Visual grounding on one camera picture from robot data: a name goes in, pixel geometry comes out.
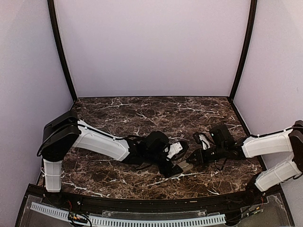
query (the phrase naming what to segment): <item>white wall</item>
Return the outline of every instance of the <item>white wall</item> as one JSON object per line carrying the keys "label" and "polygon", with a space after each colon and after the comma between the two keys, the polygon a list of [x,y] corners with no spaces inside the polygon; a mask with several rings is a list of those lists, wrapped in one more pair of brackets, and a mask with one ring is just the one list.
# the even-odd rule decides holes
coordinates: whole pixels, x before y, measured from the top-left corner
{"label": "white wall", "polygon": [[79,97],[228,96],[250,0],[56,1]]}
{"label": "white wall", "polygon": [[15,225],[27,185],[38,178],[44,125],[71,105],[47,1],[2,0],[0,227]]}
{"label": "white wall", "polygon": [[[259,0],[235,104],[252,133],[303,120],[303,2]],[[264,156],[268,168],[287,154]],[[303,223],[303,177],[282,184],[296,226]]]}

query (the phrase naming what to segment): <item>white backdrop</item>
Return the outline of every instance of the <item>white backdrop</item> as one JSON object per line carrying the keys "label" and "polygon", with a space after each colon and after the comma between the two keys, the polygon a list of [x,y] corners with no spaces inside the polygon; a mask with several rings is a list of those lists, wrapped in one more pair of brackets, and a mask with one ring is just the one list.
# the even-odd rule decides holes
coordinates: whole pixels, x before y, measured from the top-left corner
{"label": "white backdrop", "polygon": [[[258,1],[235,104],[253,134],[303,120],[303,2]],[[288,153],[264,156],[268,168]],[[303,223],[303,177],[282,184],[295,226]]]}
{"label": "white backdrop", "polygon": [[79,97],[229,95],[250,0],[55,3]]}

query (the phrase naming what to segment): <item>robotic arm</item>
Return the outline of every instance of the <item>robotic arm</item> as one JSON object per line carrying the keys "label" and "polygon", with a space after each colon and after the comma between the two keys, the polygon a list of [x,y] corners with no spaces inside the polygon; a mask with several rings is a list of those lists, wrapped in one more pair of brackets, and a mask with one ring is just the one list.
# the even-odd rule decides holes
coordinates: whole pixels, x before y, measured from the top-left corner
{"label": "robotic arm", "polygon": [[270,187],[288,180],[291,177],[300,177],[303,172],[303,121],[296,121],[294,126],[266,134],[251,135],[234,141],[226,125],[212,128],[210,134],[214,147],[209,146],[207,136],[203,133],[195,133],[194,138],[202,145],[187,159],[188,163],[201,165],[216,162],[221,158],[243,160],[258,155],[277,152],[293,152],[284,161],[275,167],[254,176],[246,187],[254,195],[268,190]]}
{"label": "robotic arm", "polygon": [[68,111],[45,126],[43,143],[37,154],[43,157],[48,192],[61,190],[61,165],[70,148],[85,148],[125,164],[157,165],[165,177],[180,174],[193,166],[186,162],[172,163],[185,155],[188,149],[185,141],[169,144],[169,138],[160,131],[153,131],[147,137],[113,136],[79,120],[74,111]]}

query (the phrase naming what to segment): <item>brown marble surface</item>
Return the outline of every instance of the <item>brown marble surface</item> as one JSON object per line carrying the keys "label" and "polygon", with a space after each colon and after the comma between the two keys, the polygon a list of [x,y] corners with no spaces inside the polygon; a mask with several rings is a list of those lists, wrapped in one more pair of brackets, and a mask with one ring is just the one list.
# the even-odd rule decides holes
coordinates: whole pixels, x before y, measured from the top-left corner
{"label": "brown marble surface", "polygon": [[[200,147],[192,138],[194,132],[226,124],[235,139],[245,136],[224,97],[81,98],[73,110],[86,123],[114,135],[146,136],[162,131],[171,142],[185,140],[189,144],[186,157]],[[155,166],[142,171],[136,167],[76,148],[63,161],[62,189],[118,199],[184,199],[242,191],[261,171],[256,158],[228,160],[221,172],[214,164],[194,167],[172,179],[164,179]]]}

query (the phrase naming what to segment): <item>perforated metal strip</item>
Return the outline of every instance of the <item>perforated metal strip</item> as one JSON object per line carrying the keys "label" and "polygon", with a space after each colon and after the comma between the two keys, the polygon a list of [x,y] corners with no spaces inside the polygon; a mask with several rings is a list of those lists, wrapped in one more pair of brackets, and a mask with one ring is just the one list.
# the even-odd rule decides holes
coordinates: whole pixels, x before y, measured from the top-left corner
{"label": "perforated metal strip", "polygon": [[[32,202],[31,210],[35,210],[56,219],[68,221],[68,211],[65,210],[48,207],[35,202]],[[165,221],[122,220],[96,217],[92,215],[89,217],[89,219],[94,227],[204,227],[226,223],[224,214],[204,218]]]}

